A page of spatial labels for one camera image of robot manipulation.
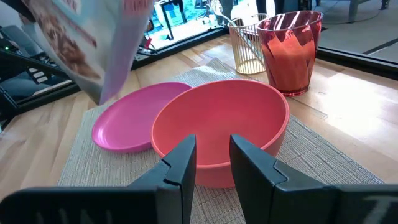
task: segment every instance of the woven placemat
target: woven placemat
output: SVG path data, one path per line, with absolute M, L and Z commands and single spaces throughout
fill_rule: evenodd
M 197 86 L 234 78 L 239 77 L 230 67 L 213 59 L 206 66 L 194 68 L 172 81 Z M 93 124 L 108 106 L 93 108 L 85 113 L 58 185 L 124 186 L 159 160 L 154 150 L 115 154 L 101 150 L 93 143 Z M 277 158 L 326 184 L 383 183 L 292 115 Z M 245 223 L 235 188 L 208 189 L 196 186 L 191 223 Z

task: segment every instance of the gold wire basket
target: gold wire basket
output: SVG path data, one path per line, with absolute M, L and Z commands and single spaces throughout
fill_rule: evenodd
M 233 22 L 237 25 L 236 27 L 228 24 L 237 72 L 252 75 L 266 70 L 263 54 L 256 57 L 252 49 L 262 52 L 256 27 L 260 21 L 267 19 L 267 17 L 267 14 L 264 13 L 255 14 L 245 20 L 234 19 Z M 250 45 L 242 39 L 242 34 L 250 40 Z

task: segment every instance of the cup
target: cup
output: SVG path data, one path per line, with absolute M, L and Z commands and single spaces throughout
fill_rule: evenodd
M 308 91 L 323 14 L 297 11 L 264 19 L 257 26 L 269 84 L 284 96 Z

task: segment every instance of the table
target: table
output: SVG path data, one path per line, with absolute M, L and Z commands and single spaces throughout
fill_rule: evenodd
M 172 28 L 170 26 L 169 18 L 167 17 L 167 13 L 166 13 L 166 10 L 164 9 L 164 7 L 169 5 L 169 4 L 173 4 L 173 2 L 174 1 L 169 1 L 169 0 L 162 0 L 162 1 L 159 2 L 160 6 L 162 8 L 162 13 L 163 13 L 164 19 L 166 21 L 167 28 L 169 29 L 169 32 L 170 32 L 170 40 L 173 40 L 174 36 L 173 36 Z M 186 23 L 187 22 L 187 18 L 185 17 L 185 14 L 184 14 L 182 1 L 180 1 L 179 4 L 181 4 L 181 5 L 179 5 L 179 7 L 180 7 L 181 16 L 182 16 L 182 21 L 183 21 L 183 23 Z
M 116 99 L 204 65 L 234 66 L 228 35 L 131 72 Z M 265 73 L 253 75 L 267 83 Z M 387 183 L 398 182 L 398 82 L 317 60 L 308 93 L 287 98 L 290 112 Z M 26 187 L 56 185 L 86 110 L 83 92 L 15 117 L 0 135 L 0 199 Z

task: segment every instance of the pink plate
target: pink plate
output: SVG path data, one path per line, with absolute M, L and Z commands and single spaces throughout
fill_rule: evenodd
M 96 120 L 91 134 L 94 143 L 114 152 L 150 148 L 150 131 L 156 115 L 169 101 L 189 89 L 187 84 L 168 82 L 128 94 Z

